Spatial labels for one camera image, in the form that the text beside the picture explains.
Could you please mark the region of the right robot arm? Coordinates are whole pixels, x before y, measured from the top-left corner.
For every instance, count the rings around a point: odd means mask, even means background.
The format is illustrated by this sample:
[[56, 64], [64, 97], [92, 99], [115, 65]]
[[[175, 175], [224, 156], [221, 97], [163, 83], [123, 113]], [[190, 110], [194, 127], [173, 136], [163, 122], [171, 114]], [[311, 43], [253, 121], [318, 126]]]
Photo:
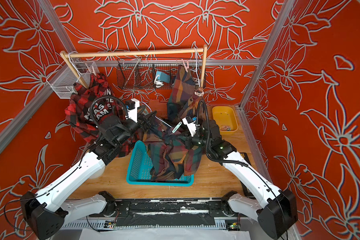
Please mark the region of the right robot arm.
[[200, 100], [193, 118], [183, 119], [189, 131], [181, 137], [187, 148], [198, 146], [207, 158], [219, 163], [253, 194], [254, 199], [233, 191], [224, 195], [228, 209], [257, 221], [273, 240], [287, 240], [288, 230], [297, 222], [296, 196], [290, 190], [281, 190], [256, 171], [237, 149], [223, 140], [216, 122], [209, 118], [207, 104]]

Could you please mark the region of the mint green clothespin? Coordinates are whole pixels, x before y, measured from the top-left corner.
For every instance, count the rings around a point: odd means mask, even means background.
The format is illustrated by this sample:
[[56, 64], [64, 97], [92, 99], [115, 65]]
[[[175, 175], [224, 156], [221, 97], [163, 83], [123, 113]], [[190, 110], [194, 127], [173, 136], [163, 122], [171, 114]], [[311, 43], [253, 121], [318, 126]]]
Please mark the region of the mint green clothespin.
[[181, 126], [182, 124], [183, 124], [182, 122], [179, 122], [179, 123], [173, 128], [172, 133], [175, 134], [175, 133], [178, 131], [178, 129], [180, 128], [180, 126]]

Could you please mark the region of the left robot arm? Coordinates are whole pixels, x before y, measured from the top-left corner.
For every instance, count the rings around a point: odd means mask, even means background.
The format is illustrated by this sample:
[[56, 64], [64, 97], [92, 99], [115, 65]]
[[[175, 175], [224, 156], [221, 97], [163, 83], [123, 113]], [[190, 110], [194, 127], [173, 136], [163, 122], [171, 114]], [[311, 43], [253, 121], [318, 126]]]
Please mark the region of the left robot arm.
[[[125, 121], [114, 113], [107, 114], [104, 120], [97, 117], [95, 105], [110, 99], [119, 103]], [[116, 207], [115, 201], [107, 193], [70, 204], [66, 200], [87, 179], [119, 155], [125, 142], [142, 127], [139, 109], [140, 101], [137, 99], [123, 102], [112, 95], [105, 95], [93, 100], [88, 111], [99, 130], [98, 139], [83, 158], [59, 178], [36, 193], [27, 192], [20, 198], [23, 218], [38, 239], [46, 240], [65, 224], [91, 214], [106, 213]]]

